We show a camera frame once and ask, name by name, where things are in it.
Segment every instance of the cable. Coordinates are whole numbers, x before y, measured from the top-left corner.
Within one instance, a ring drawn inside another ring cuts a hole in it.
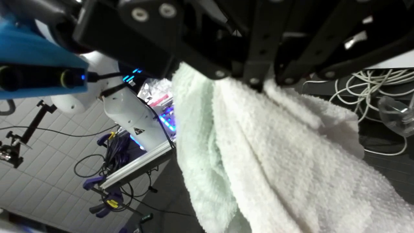
[[[99,170],[95,171],[95,173],[92,174],[92,175],[80,175],[80,174],[77,173],[77,166],[79,166],[81,162],[86,161],[88,158],[93,158],[93,157],[101,157],[102,161],[105,161],[105,157],[103,157],[102,154],[89,154],[89,156],[84,157],[83,160],[77,161],[77,162],[75,164],[75,166],[73,166],[73,174],[75,174],[77,178],[88,179],[88,178],[92,178],[92,176],[98,175],[98,174],[102,171],[102,169],[103,169],[105,165],[102,165],[102,166],[99,167]]]
[[[105,75],[99,75],[99,79],[108,79],[115,77],[125,77],[125,75],[133,75],[132,73],[108,73]]]
[[[358,122],[362,122],[363,120],[368,120],[372,122],[380,122],[378,120],[370,118],[368,113],[379,112],[376,107],[372,105],[372,96],[379,94],[388,97],[401,97],[412,95],[414,90],[400,92],[400,94],[389,94],[383,91],[383,87],[392,87],[392,86],[401,86],[406,83],[414,82],[414,72],[407,70],[388,70],[387,73],[378,73],[372,70],[363,70],[359,73],[352,74],[352,77],[346,81],[344,88],[339,88],[339,81],[335,82],[335,94],[328,100],[330,103],[335,99],[337,99],[341,104],[348,107],[354,107],[354,113],[359,113],[361,117]],[[343,94],[350,95],[350,97],[354,97],[354,101],[348,101],[343,99]],[[384,157],[396,157],[401,156],[407,148],[407,142],[403,138],[403,147],[401,151],[394,153],[380,153],[374,152],[370,149],[365,149],[365,152],[375,154],[375,156],[384,156]]]
[[[155,118],[156,118],[160,129],[163,130],[163,132],[164,132],[164,135],[165,135],[165,139],[167,139],[168,143],[169,143],[169,147],[171,147],[171,148],[174,148],[173,143],[171,142],[171,139],[169,139],[169,136],[168,136],[168,134],[167,134],[167,130],[164,129],[164,125],[160,122],[159,116],[155,113],[155,110],[154,110],[149,104],[146,104],[142,99],[138,97],[138,100],[141,100],[141,103],[145,104],[145,105],[152,112],[152,114],[155,116]]]
[[[61,132],[61,131],[55,131],[55,130],[50,130],[50,129],[41,129],[41,127],[37,127],[36,130],[37,131],[45,131],[45,132],[53,132],[53,134],[58,134],[58,135],[63,135],[63,136],[67,136],[67,138],[92,138],[92,136],[97,136],[97,135],[101,135],[108,130],[112,130],[117,127],[117,125],[115,126],[111,126],[108,129],[105,129],[99,132],[95,132],[95,134],[89,134],[89,135],[71,135],[71,134],[64,134],[64,132]],[[28,126],[10,126],[10,127],[2,127],[0,129],[0,131],[5,131],[5,130],[13,130],[13,129],[28,129]]]

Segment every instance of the screw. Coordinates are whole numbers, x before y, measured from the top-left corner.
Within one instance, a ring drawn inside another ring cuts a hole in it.
[[[217,70],[216,72],[216,77],[222,79],[222,78],[225,78],[225,73],[222,70]]]
[[[284,83],[292,85],[292,83],[295,83],[295,79],[293,79],[293,78],[286,78],[286,79],[284,79]]]
[[[159,15],[164,19],[173,19],[177,16],[177,11],[173,6],[163,3],[159,7]]]
[[[324,78],[327,78],[327,79],[334,79],[335,78],[335,73],[334,72],[327,72],[327,73],[324,73]]]
[[[257,78],[251,78],[251,79],[248,79],[248,83],[249,83],[249,85],[257,85],[257,83],[260,83],[260,79],[257,79]]]
[[[136,20],[138,22],[146,22],[150,19],[150,15],[142,8],[134,8],[130,12],[130,16],[133,20]]]

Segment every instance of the black cable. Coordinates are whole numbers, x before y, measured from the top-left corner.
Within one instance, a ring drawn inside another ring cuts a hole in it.
[[[95,134],[89,134],[89,135],[71,135],[71,134],[64,134],[64,132],[61,132],[61,131],[55,131],[55,130],[50,130],[50,129],[41,129],[41,127],[37,127],[36,130],[37,131],[45,131],[45,132],[53,132],[53,134],[58,134],[58,135],[63,135],[63,136],[67,136],[67,138],[92,138],[92,136],[97,136],[97,135],[101,135],[108,130],[112,130],[117,127],[117,125],[115,126],[111,126],[110,129],[105,129],[99,132],[95,132]],[[5,131],[5,130],[13,130],[13,129],[28,129],[28,126],[10,126],[10,127],[2,127],[0,129],[0,131]]]
[[[103,170],[103,166],[105,166],[105,165],[102,165],[102,166],[99,167],[99,170],[95,171],[95,173],[92,174],[92,175],[80,175],[80,174],[76,171],[77,166],[79,166],[81,162],[86,161],[88,158],[93,158],[93,157],[101,157],[101,158],[105,161],[105,157],[103,157],[102,154],[89,154],[89,156],[84,157],[83,160],[77,161],[77,162],[75,164],[75,166],[73,166],[73,174],[75,174],[77,178],[88,179],[88,178],[92,178],[92,176],[98,175],[98,174]]]
[[[141,100],[141,103],[142,103],[143,105],[146,105],[146,107],[152,112],[152,114],[155,116],[155,118],[156,118],[160,129],[163,130],[163,132],[164,132],[164,135],[165,135],[165,139],[167,139],[168,143],[169,143],[169,147],[171,147],[171,148],[174,148],[173,143],[171,142],[171,139],[169,139],[169,136],[168,136],[168,134],[167,134],[167,130],[164,129],[164,125],[163,125],[163,123],[160,122],[160,120],[159,120],[159,116],[158,116],[158,114],[155,113],[155,110],[154,110],[149,104],[146,104],[142,99],[139,99],[139,100]]]
[[[114,78],[114,77],[125,77],[125,75],[133,75],[132,73],[108,73],[105,75],[99,75],[101,79],[108,79],[108,78]]]

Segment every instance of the white towel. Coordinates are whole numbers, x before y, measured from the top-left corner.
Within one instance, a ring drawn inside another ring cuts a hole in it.
[[[173,86],[178,165],[205,232],[414,232],[411,206],[361,160],[353,113],[187,65]]]

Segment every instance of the black metal bracket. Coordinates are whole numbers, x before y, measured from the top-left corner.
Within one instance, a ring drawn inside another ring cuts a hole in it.
[[[11,139],[10,145],[0,144],[0,161],[11,164],[14,169],[17,169],[23,162],[23,158],[19,157],[20,145],[28,144],[31,136],[33,135],[46,113],[53,114],[57,110],[54,105],[45,105],[42,100],[37,104],[37,107],[40,107],[40,110],[28,129],[24,131],[23,136],[14,135],[13,131],[10,131],[6,135],[6,139]]]

